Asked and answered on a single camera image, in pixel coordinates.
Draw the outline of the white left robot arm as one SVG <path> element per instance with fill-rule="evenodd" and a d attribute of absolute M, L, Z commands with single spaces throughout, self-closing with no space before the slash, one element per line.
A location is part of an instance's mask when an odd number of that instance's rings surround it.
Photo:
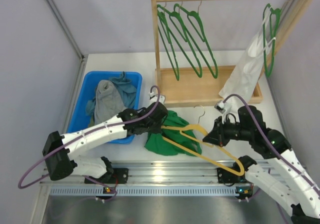
<path fill-rule="evenodd" d="M 107 183 L 115 176 L 111 162 L 104 156 L 86 157 L 84 154 L 103 144 L 143 133 L 161 132 L 168 116 L 167 108 L 160 102 L 135 110 L 127 108 L 112 118 L 76 132 L 49 134 L 42 154 L 51 181 L 71 175 L 88 176 L 89 183 Z"/>

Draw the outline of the green tank top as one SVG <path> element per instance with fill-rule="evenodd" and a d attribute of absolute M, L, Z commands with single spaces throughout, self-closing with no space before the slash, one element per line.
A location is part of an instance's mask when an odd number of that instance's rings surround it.
<path fill-rule="evenodd" d="M 178 116 L 178 114 L 173 111 L 168 111 L 168 116 L 165 119 L 163 126 L 173 126 L 173 127 L 185 127 L 190 123 L 183 119 L 182 117 Z M 198 142 L 190 140 L 182 135 L 180 135 L 179 131 L 175 130 L 167 130 L 162 129 L 161 133 L 154 134 L 148 133 L 147 140 L 144 147 L 155 154 L 162 155 L 162 156 L 176 156 L 178 154 L 186 154 L 188 156 L 194 156 L 172 144 L 165 141 L 163 137 L 168 138 L 192 151 L 195 151 L 199 154 L 202 154 L 201 146 Z"/>

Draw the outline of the yellow hanger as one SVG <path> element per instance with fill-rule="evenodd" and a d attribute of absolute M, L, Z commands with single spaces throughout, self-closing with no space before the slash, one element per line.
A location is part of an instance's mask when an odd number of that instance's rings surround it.
<path fill-rule="evenodd" d="M 188 134 L 185 133 L 186 131 L 197 131 L 197 132 L 201 133 L 203 136 L 206 136 L 206 135 L 208 134 L 208 132 L 205 130 L 205 128 L 200 125 L 200 119 L 201 119 L 201 117 L 203 117 L 203 116 L 205 115 L 206 110 L 205 110 L 205 108 L 204 108 L 202 105 L 196 105 L 196 106 L 194 106 L 194 108 L 196 108 L 196 107 L 201 107 L 201 108 L 203 109 L 203 114 L 201 114 L 201 115 L 198 117 L 198 122 L 197 122 L 197 124 L 188 124 L 188 125 L 186 125 L 186 126 L 184 126 L 184 127 L 176 127 L 176 126 L 166 126 L 166 125 L 162 125 L 161 128 L 164 129 L 164 130 L 179 131 L 179 134 L 180 134 L 181 136 L 186 137 L 186 138 L 188 138 L 188 139 L 191 140 L 191 141 L 195 141 L 195 142 L 197 142 L 197 143 L 199 143 L 199 144 L 203 144 L 203 145 L 205 145 L 205 146 L 207 146 L 207 147 L 212 148 L 212 147 L 214 147 L 213 144 L 209 144 L 209 143 L 207 143 L 207 142 L 204 142 L 204 141 L 202 141 L 202 140 L 199 140 L 199 139 L 197 139 L 197 138 L 195 138 L 195 137 L 192 137 L 192 136 L 190 136 L 190 135 L 188 135 Z M 201 158 L 202 160 L 205 160 L 205 161 L 207 161 L 207 162 L 209 162 L 209 163 L 211 163 L 211 164 L 213 164 L 213 165 L 215 165 L 215 166 L 217 166 L 217 167 L 219 167 L 219 168 L 222 168 L 223 170 L 225 170 L 225 171 L 227 171 L 227 172 L 229 172 L 229 173 L 231 173 L 231 174 L 233 174 L 233 175 L 236 175 L 236 176 L 240 177 L 240 176 L 243 176 L 243 175 L 245 174 L 244 165 L 240 162 L 240 160 L 237 159 L 235 156 L 233 156 L 233 155 L 232 155 L 230 152 L 228 152 L 226 149 L 224 149 L 224 148 L 222 148 L 222 147 L 220 147 L 220 146 L 216 146 L 216 147 L 217 147 L 222 153 L 224 153 L 224 154 L 227 155 L 229 158 L 231 158 L 233 161 L 235 161 L 235 163 L 236 163 L 236 164 L 238 165 L 238 167 L 239 167 L 239 171 L 233 170 L 233 169 L 231 169 L 231 168 L 228 167 L 228 166 L 225 166 L 225 165 L 223 165 L 223 164 L 221 164 L 221 163 L 219 163 L 219 162 L 217 162 L 217 161 L 215 161 L 215 160 L 213 160 L 213 159 L 210 159 L 210 158 L 208 158 L 208 157 L 206 157 L 206 156 L 204 156 L 204 155 L 202 155 L 202 154 L 199 154 L 199 153 L 197 153 L 197 152 L 195 152 L 195 151 L 193 151 L 193 150 L 191 150 L 191 149 L 189 149 L 189 148 L 187 148 L 187 147 L 185 147 L 185 146 L 182 146 L 181 144 L 178 144 L 178 143 L 176 143 L 175 141 L 173 141 L 173 140 L 171 140 L 171 139 L 169 139 L 169 138 L 167 138 L 167 137 L 164 137 L 164 136 L 163 136 L 162 138 L 163 138 L 166 142 L 169 142 L 170 144 L 174 145 L 175 147 L 178 147 L 178 148 L 180 148 L 180 149 L 188 152 L 189 154 L 192 154 L 192 155 L 194 155 L 194 156 L 196 156 L 196 157 L 198 157 L 198 158 Z"/>

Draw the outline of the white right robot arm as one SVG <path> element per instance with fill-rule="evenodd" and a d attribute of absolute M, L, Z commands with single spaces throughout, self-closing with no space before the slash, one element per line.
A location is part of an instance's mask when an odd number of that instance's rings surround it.
<path fill-rule="evenodd" d="M 225 104 L 219 103 L 215 108 L 222 115 L 215 119 L 213 129 L 203 141 L 219 147 L 225 147 L 231 140 L 246 141 L 282 180 L 264 171 L 248 155 L 238 158 L 241 165 L 233 169 L 234 178 L 259 187 L 286 211 L 294 224 L 318 224 L 320 188 L 300 164 L 284 135 L 267 127 L 262 113 L 252 105 L 240 107 L 234 122 L 230 121 L 232 113 Z"/>

